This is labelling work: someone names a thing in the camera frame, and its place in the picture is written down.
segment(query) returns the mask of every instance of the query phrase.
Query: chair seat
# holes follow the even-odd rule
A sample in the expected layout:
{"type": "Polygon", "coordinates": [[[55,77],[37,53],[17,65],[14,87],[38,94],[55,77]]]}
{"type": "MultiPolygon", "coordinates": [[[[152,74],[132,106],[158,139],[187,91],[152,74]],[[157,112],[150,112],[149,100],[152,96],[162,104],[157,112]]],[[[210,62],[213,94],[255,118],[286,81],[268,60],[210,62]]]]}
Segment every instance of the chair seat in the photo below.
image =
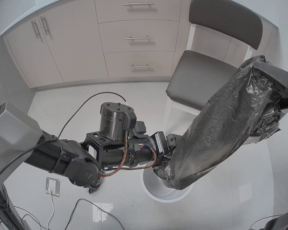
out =
{"type": "Polygon", "coordinates": [[[173,101],[202,110],[237,68],[191,50],[184,51],[166,93],[173,101]]]}

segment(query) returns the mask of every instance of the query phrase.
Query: metal handle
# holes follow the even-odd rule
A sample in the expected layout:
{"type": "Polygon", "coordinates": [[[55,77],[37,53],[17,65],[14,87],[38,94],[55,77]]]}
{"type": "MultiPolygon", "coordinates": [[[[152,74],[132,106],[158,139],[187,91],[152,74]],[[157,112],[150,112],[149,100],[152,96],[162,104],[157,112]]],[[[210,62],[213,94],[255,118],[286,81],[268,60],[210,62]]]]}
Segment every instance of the metal handle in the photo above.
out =
{"type": "Polygon", "coordinates": [[[146,37],[138,37],[138,38],[133,38],[133,37],[129,37],[129,38],[125,38],[125,40],[137,40],[137,39],[152,39],[152,37],[148,37],[148,35],[146,37]]]}
{"type": "Polygon", "coordinates": [[[148,64],[146,64],[145,66],[128,66],[129,69],[133,69],[133,68],[146,68],[146,67],[152,67],[152,66],[149,66],[148,64]]]}
{"type": "Polygon", "coordinates": [[[43,29],[44,29],[44,31],[45,31],[45,34],[46,34],[46,36],[48,35],[48,30],[46,29],[46,27],[45,27],[45,24],[44,24],[44,20],[45,20],[45,18],[43,18],[42,16],[40,17],[40,19],[41,19],[41,22],[42,22],[42,26],[43,26],[43,29]]]}
{"type": "Polygon", "coordinates": [[[34,33],[35,33],[36,39],[38,39],[38,35],[39,35],[39,33],[37,33],[36,28],[35,28],[35,26],[34,26],[34,24],[36,24],[36,23],[33,22],[33,21],[31,21],[31,24],[32,24],[32,27],[33,27],[33,30],[34,30],[34,33]]]}
{"type": "Polygon", "coordinates": [[[124,3],[123,5],[153,5],[153,2],[135,2],[135,3],[124,3]]]}

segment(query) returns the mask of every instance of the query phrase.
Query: white chair frame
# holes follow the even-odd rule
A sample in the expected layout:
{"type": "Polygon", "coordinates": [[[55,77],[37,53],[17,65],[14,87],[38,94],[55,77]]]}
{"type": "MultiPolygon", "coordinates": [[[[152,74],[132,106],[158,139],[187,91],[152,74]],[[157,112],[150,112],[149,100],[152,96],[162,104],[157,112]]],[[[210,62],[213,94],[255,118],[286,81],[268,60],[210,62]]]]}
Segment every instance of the white chair frame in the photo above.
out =
{"type": "MultiPolygon", "coordinates": [[[[192,49],[192,43],[193,43],[195,29],[196,29],[196,24],[191,23],[186,50],[192,49]]],[[[247,59],[251,58],[253,51],[254,51],[254,49],[251,46],[248,46],[248,49],[247,49],[247,52],[246,52],[246,55],[245,55],[243,62],[246,61],[247,59]]],[[[200,111],[197,109],[194,109],[194,108],[191,108],[189,106],[180,104],[178,102],[171,100],[169,97],[167,97],[166,108],[165,108],[165,113],[164,113],[164,118],[163,118],[163,123],[162,123],[162,131],[164,133],[166,133],[166,131],[167,131],[167,126],[168,126],[172,107],[180,109],[180,110],[188,112],[188,113],[191,113],[191,114],[194,114],[196,116],[200,113],[200,111]]]]}

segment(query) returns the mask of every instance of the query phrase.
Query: gray upholstered chair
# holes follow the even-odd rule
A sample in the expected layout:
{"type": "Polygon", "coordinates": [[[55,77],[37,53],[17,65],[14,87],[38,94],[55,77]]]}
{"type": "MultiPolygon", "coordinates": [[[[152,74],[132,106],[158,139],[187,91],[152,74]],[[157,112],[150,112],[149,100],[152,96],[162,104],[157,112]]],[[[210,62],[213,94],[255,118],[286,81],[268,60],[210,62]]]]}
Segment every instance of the gray upholstered chair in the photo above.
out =
{"type": "Polygon", "coordinates": [[[258,49],[262,39],[261,19],[250,9],[232,0],[192,0],[191,23],[184,51],[167,87],[162,130],[166,132],[171,108],[198,115],[206,102],[236,72],[237,68],[215,58],[191,51],[195,27],[205,26],[249,45],[243,61],[258,49]]]}

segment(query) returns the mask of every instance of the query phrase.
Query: floor electrical outlet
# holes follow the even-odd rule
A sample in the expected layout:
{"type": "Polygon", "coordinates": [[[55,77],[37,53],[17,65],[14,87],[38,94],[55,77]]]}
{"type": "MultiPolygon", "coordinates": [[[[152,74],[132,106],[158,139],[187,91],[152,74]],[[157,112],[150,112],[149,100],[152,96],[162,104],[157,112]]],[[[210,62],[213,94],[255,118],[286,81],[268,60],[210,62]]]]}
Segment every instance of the floor electrical outlet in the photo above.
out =
{"type": "Polygon", "coordinates": [[[52,189],[52,195],[60,196],[60,180],[46,177],[46,193],[49,194],[48,189],[52,189]]]}

